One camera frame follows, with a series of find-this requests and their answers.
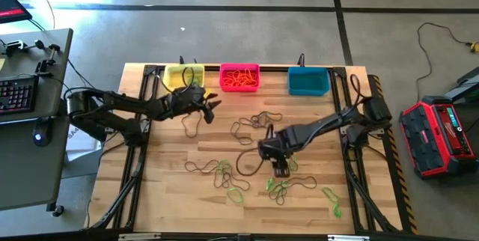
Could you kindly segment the yellow black hazard strip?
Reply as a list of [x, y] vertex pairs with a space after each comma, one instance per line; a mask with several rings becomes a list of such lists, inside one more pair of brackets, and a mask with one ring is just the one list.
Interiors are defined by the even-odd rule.
[[370, 196], [379, 211], [398, 230], [417, 234], [412, 202], [391, 127], [370, 138], [364, 162]]

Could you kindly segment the black aluminium table frame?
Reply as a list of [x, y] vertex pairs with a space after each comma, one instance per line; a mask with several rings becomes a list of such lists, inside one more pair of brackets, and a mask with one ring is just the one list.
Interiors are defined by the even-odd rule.
[[[260, 87], [253, 93], [222, 91], [216, 64], [206, 66], [204, 84], [222, 101], [213, 122], [201, 121], [195, 138], [185, 136], [182, 117], [151, 124], [140, 186], [127, 195], [121, 214], [111, 220], [107, 231], [161, 233], [161, 241], [297, 241], [352, 235], [356, 222], [367, 222], [363, 200], [347, 185], [338, 131], [316, 138], [299, 152], [296, 176], [314, 177], [317, 187], [288, 189], [283, 205], [270, 200], [266, 191], [272, 166], [260, 160], [254, 145], [241, 145], [230, 133], [238, 118], [263, 111], [283, 115], [276, 129], [310, 123], [343, 107], [353, 93], [344, 93], [337, 85], [322, 97], [290, 96], [285, 65], [262, 66]], [[213, 186], [216, 171], [201, 174], [184, 168], [187, 161], [203, 166], [212, 159], [229, 161], [231, 173], [250, 182], [248, 191], [241, 190], [242, 204], [227, 198], [228, 189]], [[335, 203], [323, 194], [323, 187], [339, 197], [340, 219], [334, 216]]]

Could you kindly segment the black monitor with red stripe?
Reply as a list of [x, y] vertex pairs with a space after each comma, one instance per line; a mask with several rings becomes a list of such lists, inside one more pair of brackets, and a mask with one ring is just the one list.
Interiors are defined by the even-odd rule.
[[0, 24], [31, 19], [32, 15], [18, 0], [0, 0]]

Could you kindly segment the yellow plastic basket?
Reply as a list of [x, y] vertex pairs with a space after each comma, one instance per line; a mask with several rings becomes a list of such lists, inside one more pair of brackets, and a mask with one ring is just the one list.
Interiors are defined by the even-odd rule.
[[168, 64], [165, 66], [163, 83], [169, 90], [195, 84], [204, 87], [205, 69], [203, 64]]

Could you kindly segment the red and black power station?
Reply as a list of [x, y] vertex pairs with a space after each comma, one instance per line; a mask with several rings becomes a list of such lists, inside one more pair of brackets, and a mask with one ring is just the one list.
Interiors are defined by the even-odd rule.
[[399, 124], [409, 158], [421, 179], [457, 177], [479, 170], [451, 99], [425, 96], [402, 111]]

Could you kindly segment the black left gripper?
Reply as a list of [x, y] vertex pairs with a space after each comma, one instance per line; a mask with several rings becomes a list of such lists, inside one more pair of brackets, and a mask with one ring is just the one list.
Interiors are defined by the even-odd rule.
[[190, 88], [177, 88], [174, 90], [174, 113], [187, 114], [196, 111], [204, 112], [204, 120], [206, 123], [212, 123], [214, 114], [211, 109], [214, 109], [222, 101], [208, 102], [207, 108], [206, 90], [202, 87], [191, 86]]

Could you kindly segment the black computer mouse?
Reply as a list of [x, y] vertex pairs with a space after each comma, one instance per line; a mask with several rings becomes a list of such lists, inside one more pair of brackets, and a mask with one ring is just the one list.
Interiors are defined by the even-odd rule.
[[32, 130], [34, 144], [38, 147], [47, 146], [52, 140], [52, 118], [38, 118]]

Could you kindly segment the grey side desk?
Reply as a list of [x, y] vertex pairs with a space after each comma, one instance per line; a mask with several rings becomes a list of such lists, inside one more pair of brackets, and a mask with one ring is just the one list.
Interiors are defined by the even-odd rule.
[[[38, 76], [32, 112], [0, 116], [0, 211], [46, 205], [52, 213], [57, 203], [65, 159], [69, 121], [62, 99], [73, 30], [70, 28], [0, 34], [0, 78], [36, 75], [37, 64], [49, 57], [49, 45], [61, 47], [49, 67], [51, 77]], [[33, 45], [41, 40], [45, 49], [4, 54], [6, 44], [22, 40]], [[34, 144], [32, 130], [38, 118], [52, 118], [52, 140], [45, 147]]]

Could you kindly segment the black backlit keyboard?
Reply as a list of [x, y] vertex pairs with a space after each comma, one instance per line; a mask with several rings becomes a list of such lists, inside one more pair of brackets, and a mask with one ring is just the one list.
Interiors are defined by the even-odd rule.
[[0, 116], [34, 111], [38, 79], [36, 75], [0, 78]]

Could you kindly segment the silver metal bracket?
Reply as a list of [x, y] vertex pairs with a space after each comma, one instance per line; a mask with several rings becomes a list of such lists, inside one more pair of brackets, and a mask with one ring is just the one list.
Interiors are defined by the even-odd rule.
[[128, 233], [120, 234], [118, 241], [152, 241], [160, 240], [161, 238], [161, 233]]
[[328, 241], [370, 241], [368, 236], [359, 236], [359, 235], [339, 235], [339, 234], [330, 234], [327, 236]]

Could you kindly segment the blue plastic basket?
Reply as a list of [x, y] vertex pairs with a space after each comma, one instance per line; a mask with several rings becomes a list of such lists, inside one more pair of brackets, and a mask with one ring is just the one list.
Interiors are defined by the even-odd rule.
[[329, 72], [325, 67], [290, 67], [287, 71], [289, 95], [325, 95], [329, 89]]

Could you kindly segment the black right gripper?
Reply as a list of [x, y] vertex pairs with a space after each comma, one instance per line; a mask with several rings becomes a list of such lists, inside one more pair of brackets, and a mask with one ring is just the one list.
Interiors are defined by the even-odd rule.
[[[277, 161], [290, 158], [299, 152], [299, 127], [288, 126], [285, 129], [274, 131], [273, 126], [266, 129], [265, 138], [260, 140], [260, 157], [263, 160]], [[290, 168], [287, 161], [272, 162], [276, 177], [289, 177]]]

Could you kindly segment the black desk clamp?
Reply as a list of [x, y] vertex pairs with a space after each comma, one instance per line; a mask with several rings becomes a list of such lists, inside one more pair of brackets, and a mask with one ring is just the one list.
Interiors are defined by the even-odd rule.
[[11, 41], [6, 44], [4, 54], [7, 57], [12, 57], [15, 52], [28, 52], [30, 49], [45, 49], [44, 43], [41, 40], [35, 40], [33, 45], [27, 45], [22, 40]]
[[56, 45], [54, 43], [49, 45], [49, 57], [47, 59], [41, 60], [34, 71], [34, 73], [37, 76], [42, 76], [42, 77], [51, 77], [53, 76], [53, 73], [49, 71], [49, 67], [55, 64], [55, 55], [61, 51], [61, 47], [59, 45]]

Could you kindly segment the pink plastic basket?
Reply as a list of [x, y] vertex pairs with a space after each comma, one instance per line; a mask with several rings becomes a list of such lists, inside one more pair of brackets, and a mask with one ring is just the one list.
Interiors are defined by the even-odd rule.
[[[253, 73], [257, 74], [258, 85], [255, 87], [225, 87], [223, 85], [223, 78], [227, 71], [244, 71], [249, 69]], [[219, 85], [220, 88], [225, 92], [256, 92], [260, 87], [260, 67], [258, 64], [221, 64], [220, 65], [220, 74], [219, 74]]]

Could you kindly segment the grey equipment case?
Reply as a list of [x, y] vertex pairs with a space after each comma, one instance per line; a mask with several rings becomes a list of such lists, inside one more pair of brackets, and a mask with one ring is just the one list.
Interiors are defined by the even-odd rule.
[[453, 103], [479, 103], [479, 67], [461, 76], [445, 96]]

